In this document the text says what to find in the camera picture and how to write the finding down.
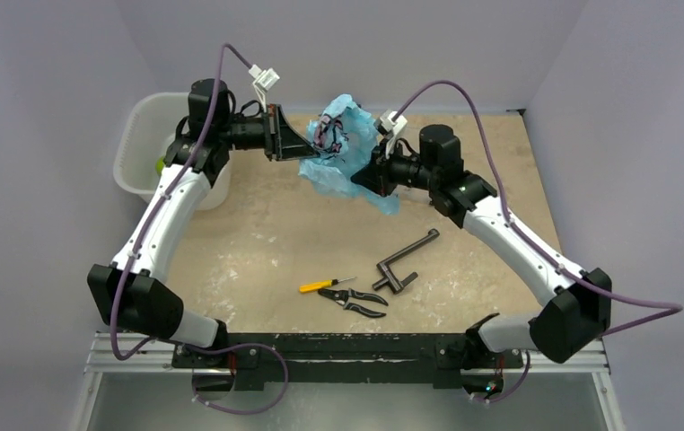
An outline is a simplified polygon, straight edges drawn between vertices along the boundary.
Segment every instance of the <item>yellow screwdriver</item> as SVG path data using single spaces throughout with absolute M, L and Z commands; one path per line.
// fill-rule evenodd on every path
M 323 289 L 325 287 L 332 287 L 336 286 L 339 283 L 342 283 L 344 281 L 349 281 L 349 280 L 354 280 L 357 277 L 349 277 L 349 278 L 342 278 L 341 280 L 334 278 L 333 280 L 323 280 L 323 281 L 318 281 L 316 283 L 310 283 L 309 285 L 302 285 L 300 286 L 300 293 L 301 294 L 307 294 L 308 292 L 313 292 L 319 289 Z

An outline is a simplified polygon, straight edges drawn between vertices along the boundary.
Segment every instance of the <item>wooden board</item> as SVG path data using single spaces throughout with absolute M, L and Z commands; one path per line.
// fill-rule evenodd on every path
M 292 117 L 305 130 L 312 117 Z M 470 116 L 409 116 L 406 138 L 443 123 L 462 143 L 466 169 L 492 181 Z M 514 212 L 558 249 L 530 143 L 517 115 L 484 116 L 487 138 Z M 232 152 L 229 197 L 195 213 L 171 265 L 168 286 L 187 307 L 226 321 L 229 330 L 256 332 L 454 332 L 491 312 L 539 309 L 522 281 L 482 242 L 433 208 L 403 200 L 400 214 L 383 215 L 364 199 L 327 198 L 298 177 L 297 162 L 269 163 L 261 152 Z M 418 279 L 400 295 L 380 295 L 389 307 L 361 302 L 387 316 L 344 311 L 298 286 L 357 276 L 352 287 L 372 292 L 375 264 L 437 228 L 441 236 L 393 266 Z

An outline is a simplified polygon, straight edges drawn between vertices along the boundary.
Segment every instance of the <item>black metal tool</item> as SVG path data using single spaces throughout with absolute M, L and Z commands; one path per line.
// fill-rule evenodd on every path
M 424 247 L 427 245 L 429 242 L 434 241 L 435 238 L 440 236 L 440 232 L 437 231 L 437 229 L 430 229 L 429 232 L 426 234 L 426 236 L 413 244 L 410 244 L 408 247 L 404 248 L 403 250 L 397 251 L 395 254 L 392 256 L 389 256 L 387 259 L 379 262 L 376 264 L 376 268 L 379 269 L 379 272 L 384 276 L 384 278 L 380 279 L 376 283 L 372 285 L 373 290 L 379 290 L 385 286 L 389 286 L 390 289 L 392 290 L 393 294 L 399 294 L 400 292 L 403 291 L 403 289 L 413 280 L 418 277 L 418 274 L 416 272 L 412 272 L 408 275 L 408 277 L 404 278 L 403 281 L 398 280 L 397 277 L 395 277 L 395 274 L 392 273 L 392 269 L 390 268 L 390 265 L 397 262 L 400 259 L 403 259 L 406 257 L 408 254 Z
M 358 292 L 353 289 L 347 289 L 347 290 L 331 290 L 331 289 L 319 289 L 318 290 L 319 295 L 323 296 L 324 298 L 328 298 L 335 303 L 338 303 L 339 305 L 342 305 L 342 308 L 345 310 L 351 310 L 354 312 L 361 313 L 362 315 L 366 317 L 370 317 L 372 319 L 377 319 L 380 317 L 384 317 L 387 314 L 384 312 L 375 312 L 374 310 L 369 310 L 365 307 L 362 307 L 358 305 L 357 303 L 351 303 L 350 298 L 355 298 L 355 299 L 360 299 L 361 301 L 372 301 L 375 303 L 380 303 L 382 305 L 389 305 L 387 301 L 384 300 L 381 296 L 377 294 L 365 294 L 363 292 Z

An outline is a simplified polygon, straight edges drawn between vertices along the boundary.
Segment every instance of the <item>blue plastic bag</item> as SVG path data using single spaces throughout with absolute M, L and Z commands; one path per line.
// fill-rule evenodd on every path
M 319 120 L 308 124 L 306 137 L 321 156 L 300 161 L 300 176 L 311 181 L 322 195 L 335 198 L 357 198 L 378 207 L 384 214 L 397 214 L 397 196 L 383 198 L 369 189 L 354 184 L 350 178 L 371 160 L 377 145 L 373 116 L 362 110 L 353 97 L 342 94 L 323 111 Z

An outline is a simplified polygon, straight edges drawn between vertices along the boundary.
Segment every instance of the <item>white plastic bin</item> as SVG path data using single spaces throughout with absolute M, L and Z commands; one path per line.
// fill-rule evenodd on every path
M 188 96 L 186 92 L 158 92 L 133 108 L 113 170 L 115 182 L 123 190 L 140 196 L 146 202 L 152 199 L 160 179 L 155 165 L 173 142 L 178 122 L 189 114 Z M 228 162 L 197 210 L 221 205 L 228 196 L 230 183 L 231 162 Z

